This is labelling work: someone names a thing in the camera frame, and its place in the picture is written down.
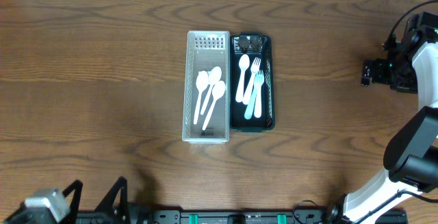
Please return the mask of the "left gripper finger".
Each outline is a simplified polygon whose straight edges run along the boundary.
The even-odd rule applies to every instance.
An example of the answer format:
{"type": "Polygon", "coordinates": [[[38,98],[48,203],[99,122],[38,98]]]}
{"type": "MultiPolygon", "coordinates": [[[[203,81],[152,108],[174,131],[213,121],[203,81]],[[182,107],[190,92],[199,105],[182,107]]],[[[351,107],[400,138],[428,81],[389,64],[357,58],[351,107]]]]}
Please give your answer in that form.
{"type": "Polygon", "coordinates": [[[104,223],[131,223],[125,177],[116,180],[94,212],[103,218],[104,223]]]}
{"type": "Polygon", "coordinates": [[[71,193],[73,193],[73,198],[70,203],[70,213],[66,215],[66,217],[61,221],[61,224],[75,224],[77,220],[77,215],[79,211],[79,204],[81,199],[81,192],[83,188],[83,183],[78,179],[75,180],[72,184],[67,186],[62,194],[67,197],[71,193]]]}

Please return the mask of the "pale blue plastic fork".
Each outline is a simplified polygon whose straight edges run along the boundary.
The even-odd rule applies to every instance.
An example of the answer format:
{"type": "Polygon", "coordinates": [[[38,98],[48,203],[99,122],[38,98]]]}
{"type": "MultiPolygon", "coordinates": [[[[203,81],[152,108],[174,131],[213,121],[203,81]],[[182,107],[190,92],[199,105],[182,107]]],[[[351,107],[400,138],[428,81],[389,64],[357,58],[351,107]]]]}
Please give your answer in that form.
{"type": "Polygon", "coordinates": [[[246,111],[244,113],[244,118],[246,120],[250,120],[253,116],[257,93],[258,93],[259,89],[261,88],[261,86],[263,85],[263,83],[264,83],[264,74],[263,74],[263,71],[260,70],[257,72],[257,74],[255,76],[253,91],[252,91],[252,94],[250,96],[250,101],[246,107],[246,111]]]}

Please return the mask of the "white fork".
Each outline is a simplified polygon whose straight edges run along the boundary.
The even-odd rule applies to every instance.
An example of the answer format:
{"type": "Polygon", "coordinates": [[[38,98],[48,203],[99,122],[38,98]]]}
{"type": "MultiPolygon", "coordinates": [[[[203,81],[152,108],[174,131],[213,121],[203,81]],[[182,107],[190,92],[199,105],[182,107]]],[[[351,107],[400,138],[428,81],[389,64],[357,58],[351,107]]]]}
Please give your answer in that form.
{"type": "Polygon", "coordinates": [[[259,71],[260,64],[261,64],[261,59],[256,57],[253,60],[253,63],[251,65],[251,67],[250,67],[251,76],[250,76],[248,85],[246,87],[246,90],[244,92],[244,97],[243,97],[243,101],[242,101],[243,104],[245,104],[245,105],[249,104],[250,95],[251,95],[251,93],[253,91],[254,79],[255,79],[255,76],[256,76],[257,72],[259,71]]]}
{"type": "Polygon", "coordinates": [[[261,117],[261,88],[257,90],[257,95],[255,99],[254,117],[257,119],[261,117]]]}

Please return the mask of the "white spoon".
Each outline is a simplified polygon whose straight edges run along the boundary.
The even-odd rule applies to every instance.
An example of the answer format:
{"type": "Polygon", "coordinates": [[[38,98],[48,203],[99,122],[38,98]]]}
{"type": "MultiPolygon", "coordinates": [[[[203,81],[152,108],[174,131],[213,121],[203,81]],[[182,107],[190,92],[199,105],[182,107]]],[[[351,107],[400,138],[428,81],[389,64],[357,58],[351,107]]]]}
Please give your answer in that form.
{"type": "Polygon", "coordinates": [[[205,100],[203,102],[203,106],[201,108],[201,115],[204,115],[205,110],[207,108],[207,104],[209,103],[209,98],[210,98],[212,89],[213,89],[214,85],[220,81],[221,77],[222,77],[222,69],[219,66],[213,67],[212,70],[210,71],[210,74],[209,74],[209,82],[208,82],[209,89],[207,91],[207,95],[205,97],[205,100]]]}
{"type": "Polygon", "coordinates": [[[209,121],[210,121],[211,116],[213,114],[217,100],[219,100],[219,98],[221,98],[224,95],[225,90],[226,90],[226,85],[223,81],[219,81],[218,83],[216,83],[214,85],[213,90],[212,90],[213,102],[210,106],[210,109],[209,109],[207,116],[205,118],[205,121],[203,123],[203,126],[202,126],[203,131],[206,130],[206,128],[209,124],[209,121]]]}
{"type": "Polygon", "coordinates": [[[198,116],[199,116],[200,107],[201,107],[201,98],[202,98],[204,90],[208,86],[208,81],[209,81],[209,75],[208,75],[207,71],[200,71],[198,73],[197,78],[196,78],[196,88],[198,91],[198,97],[196,100],[196,107],[195,107],[195,111],[194,111],[194,124],[195,125],[198,123],[198,116]]]}
{"type": "Polygon", "coordinates": [[[246,70],[248,69],[250,64],[250,59],[247,54],[243,54],[239,60],[239,68],[240,68],[240,78],[237,84],[237,91],[235,96],[235,101],[241,103],[244,97],[244,77],[246,70]]]}

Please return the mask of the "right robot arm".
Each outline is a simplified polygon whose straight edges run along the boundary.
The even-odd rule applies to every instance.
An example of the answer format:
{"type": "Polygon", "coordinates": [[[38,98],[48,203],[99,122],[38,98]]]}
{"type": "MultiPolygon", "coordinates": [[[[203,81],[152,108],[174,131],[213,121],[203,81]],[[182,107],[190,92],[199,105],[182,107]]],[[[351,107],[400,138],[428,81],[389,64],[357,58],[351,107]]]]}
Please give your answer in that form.
{"type": "Polygon", "coordinates": [[[326,223],[375,223],[409,197],[421,199],[437,188],[437,15],[405,15],[401,41],[390,34],[385,59],[363,63],[361,83],[386,84],[416,94],[417,114],[389,141],[383,168],[359,190],[341,197],[326,223]]]}

